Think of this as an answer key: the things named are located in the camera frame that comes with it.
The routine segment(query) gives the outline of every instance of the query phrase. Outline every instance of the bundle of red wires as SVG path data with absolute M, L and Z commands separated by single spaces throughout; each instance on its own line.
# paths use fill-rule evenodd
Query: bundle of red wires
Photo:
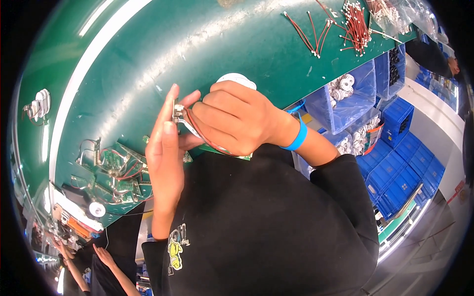
M 209 145 L 212 149 L 216 150 L 217 152 L 219 153 L 222 153 L 222 154 L 225 154 L 225 155 L 229 155 L 229 156 L 233 156 L 233 157 L 238 157 L 238 156 L 242 156 L 242 155 L 236 155 L 236 154 L 232 154 L 230 153 L 229 151 L 225 150 L 224 148 L 214 144 L 213 142 L 209 141 L 201 132 L 201 130 L 198 128 L 198 125 L 196 124 L 196 122 L 194 121 L 194 118 L 192 117 L 191 115 L 191 112 L 189 111 L 188 108 L 185 108 L 184 109 L 186 111 L 186 114 L 188 115 L 188 118 L 189 118 L 189 124 L 196 130 L 196 132 L 201 136 L 201 139 L 207 144 Z
M 329 27 L 331 27 L 331 24 L 333 23 L 333 21 L 332 20 L 327 21 L 326 25 L 324 26 L 323 31 L 321 32 L 321 35 L 319 36 L 319 39 L 318 39 L 316 37 L 316 30 L 314 28 L 313 19 L 311 18 L 311 13 L 308 11 L 308 16 L 310 17 L 311 26 L 313 27 L 313 34 L 314 34 L 314 41 L 315 41 L 315 47 L 313 47 L 311 42 L 309 41 L 309 39 L 303 33 L 303 30 L 301 30 L 300 26 L 298 26 L 298 24 L 296 24 L 296 22 L 292 20 L 292 18 L 288 15 L 288 13 L 286 11 L 284 11 L 283 14 L 289 19 L 289 21 L 291 22 L 293 27 L 296 29 L 296 32 L 298 32 L 298 35 L 300 35 L 300 37 L 303 40 L 304 44 L 311 51 L 311 53 L 314 54 L 314 56 L 317 56 L 318 58 L 321 58 L 321 51 L 323 49 L 324 40 L 326 39 L 326 35 L 328 34 Z
M 356 56 L 360 55 L 363 56 L 365 54 L 365 47 L 369 41 L 372 40 L 369 34 L 369 30 L 365 25 L 365 18 L 364 18 L 364 10 L 365 8 L 360 8 L 360 3 L 350 3 L 346 2 L 343 5 L 342 13 L 346 16 L 347 21 L 344 23 L 347 27 L 346 36 L 339 35 L 339 37 L 344 38 L 345 40 L 349 40 L 352 42 L 353 47 L 347 47 L 341 49 L 340 51 L 346 50 L 348 48 L 354 48 L 356 51 Z
M 298 24 L 296 24 L 296 22 L 290 18 L 290 16 L 288 15 L 286 11 L 283 12 L 283 14 L 292 23 L 292 25 L 298 32 L 298 35 L 300 35 L 301 39 L 305 43 L 306 47 L 311 51 L 311 53 L 313 53 L 315 56 L 320 58 L 321 50 L 324 44 L 324 40 L 326 39 L 326 35 L 328 34 L 330 26 L 334 24 L 337 27 L 343 29 L 346 33 L 345 36 L 339 35 L 339 37 L 343 38 L 344 40 L 349 40 L 353 44 L 352 47 L 346 47 L 346 48 L 340 49 L 340 51 L 354 48 L 356 51 L 356 54 L 355 54 L 356 56 L 358 55 L 362 56 L 363 54 L 365 54 L 364 48 L 367 47 L 367 43 L 371 41 L 372 39 L 370 37 L 367 25 L 365 24 L 364 8 L 362 9 L 360 8 L 360 3 L 359 2 L 350 3 L 347 1 L 344 3 L 343 9 L 345 10 L 345 12 L 343 10 L 341 10 L 341 12 L 345 15 L 346 22 L 344 21 L 341 22 L 345 26 L 343 27 L 339 25 L 336 22 L 336 20 L 334 20 L 334 18 L 326 11 L 326 9 L 321 4 L 321 2 L 319 2 L 319 0 L 316 0 L 316 2 L 321 6 L 321 8 L 323 8 L 324 12 L 329 17 L 321 35 L 319 36 L 319 39 L 317 39 L 313 20 L 311 18 L 310 12 L 308 11 L 308 16 L 310 17 L 311 25 L 313 27 L 314 39 L 316 41 L 316 46 L 315 46 L 316 49 L 311 45 L 311 43 L 309 42 L 309 39 L 303 33 L 300 26 L 298 26 Z

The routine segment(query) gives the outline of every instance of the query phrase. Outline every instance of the finger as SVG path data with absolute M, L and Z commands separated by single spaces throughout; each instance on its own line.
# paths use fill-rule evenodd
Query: finger
M 194 104 L 192 114 L 194 115 L 193 119 L 198 118 L 208 126 L 230 135 L 235 135 L 235 133 L 242 130 L 240 119 L 201 102 Z
M 201 98 L 201 92 L 199 90 L 195 90 L 179 101 L 178 104 L 183 105 L 185 108 L 189 108 L 189 106 L 196 103 L 199 98 Z
M 229 93 L 234 97 L 238 98 L 239 100 L 244 101 L 248 104 L 251 104 L 257 99 L 263 97 L 263 95 L 258 91 L 250 89 L 247 86 L 243 86 L 240 83 L 230 80 L 214 83 L 210 87 L 210 92 L 217 90 L 225 91 L 226 93 Z
M 147 152 L 152 155 L 160 155 L 162 153 L 162 147 L 160 145 L 162 135 L 163 135 L 163 123 L 165 121 L 171 120 L 173 114 L 173 103 L 174 99 L 178 97 L 179 86 L 173 84 L 170 91 L 166 95 L 166 100 L 164 101 L 163 107 L 161 108 L 160 114 L 156 119 L 155 126 L 150 135 L 150 140 L 147 145 Z
M 179 149 L 183 151 L 191 150 L 194 147 L 197 147 L 201 144 L 204 144 L 204 141 L 191 133 L 187 133 L 179 136 Z
M 249 104 L 222 90 L 216 90 L 207 94 L 202 102 L 239 119 L 244 118 L 251 110 Z
M 192 110 L 189 110 L 189 112 L 191 113 L 197 128 L 199 128 L 201 135 L 203 135 L 208 141 L 211 141 L 221 147 L 224 147 L 229 152 L 232 152 L 232 147 L 237 145 L 237 139 L 234 136 L 203 123 L 199 118 L 193 116 Z
M 178 164 L 179 140 L 178 128 L 171 121 L 165 121 L 164 123 L 162 146 L 163 157 L 160 169 L 163 168 L 166 171 L 174 170 L 176 164 Z

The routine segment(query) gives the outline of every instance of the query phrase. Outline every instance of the blue storage bin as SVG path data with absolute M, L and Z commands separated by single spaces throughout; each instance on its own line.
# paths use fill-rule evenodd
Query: blue storage bin
M 415 202 L 418 206 L 423 206 L 428 199 L 433 198 L 438 190 L 445 167 L 439 162 L 436 157 L 433 157 L 427 171 L 421 178 L 423 187 L 421 193 L 415 197 Z
M 408 133 L 414 110 L 412 104 L 398 97 L 382 111 L 381 139 L 390 147 L 394 148 Z
M 402 170 L 385 189 L 384 193 L 372 200 L 385 220 L 396 215 L 420 183 L 420 177 L 409 166 Z
M 390 151 L 365 179 L 371 198 L 375 199 L 383 194 L 387 186 L 407 167 L 408 164 L 401 156 L 393 150 Z
M 390 58 L 386 52 L 374 59 L 375 75 L 377 81 L 377 96 L 381 100 L 388 100 L 393 97 L 405 85 L 405 44 L 398 46 L 398 58 L 400 61 L 395 65 L 400 78 L 393 85 L 390 84 Z
M 369 173 L 379 164 L 392 149 L 384 142 L 377 141 L 372 151 L 367 155 L 360 155 L 355 158 L 359 165 L 362 177 L 366 179 Z
M 403 158 L 392 150 L 369 173 L 365 184 L 373 204 L 387 220 L 400 211 L 418 187 L 420 179 Z
M 434 157 L 434 154 L 410 132 L 395 147 L 395 151 L 419 176 L 425 174 Z
M 375 68 L 374 61 L 350 71 L 354 76 L 354 93 L 331 106 L 328 86 L 305 97 L 305 107 L 308 113 L 318 120 L 321 125 L 336 135 L 360 118 L 375 104 Z

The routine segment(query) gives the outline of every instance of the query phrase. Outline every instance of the white spool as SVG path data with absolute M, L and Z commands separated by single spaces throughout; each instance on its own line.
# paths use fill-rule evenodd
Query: white spool
M 221 78 L 219 78 L 217 82 L 226 81 L 226 80 L 237 82 L 238 84 L 247 86 L 250 89 L 257 90 L 257 85 L 254 82 L 250 81 L 247 77 L 239 73 L 226 74 L 222 76 Z
M 105 207 L 103 204 L 93 202 L 89 205 L 89 211 L 94 217 L 102 217 L 105 215 Z

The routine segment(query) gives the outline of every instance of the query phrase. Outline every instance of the white cable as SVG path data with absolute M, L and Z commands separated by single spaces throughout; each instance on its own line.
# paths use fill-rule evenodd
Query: white cable
M 107 237 L 107 245 L 105 246 L 105 249 L 109 246 L 109 235 L 107 234 L 107 227 L 105 227 L 105 237 Z

